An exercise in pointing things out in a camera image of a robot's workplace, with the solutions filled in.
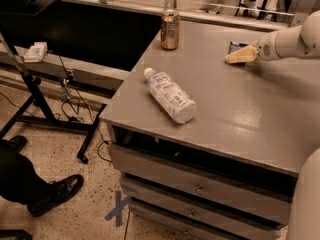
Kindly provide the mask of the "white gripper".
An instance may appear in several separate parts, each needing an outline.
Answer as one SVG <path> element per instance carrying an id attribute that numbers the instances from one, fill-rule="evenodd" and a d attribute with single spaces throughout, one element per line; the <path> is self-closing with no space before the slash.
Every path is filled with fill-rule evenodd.
<path id="1" fill-rule="evenodd" d="M 265 34 L 257 41 L 257 48 L 247 45 L 225 56 L 225 62 L 228 64 L 247 63 L 254 61 L 258 54 L 264 61 L 278 60 L 279 55 L 276 52 L 276 38 L 278 33 L 271 32 Z"/>

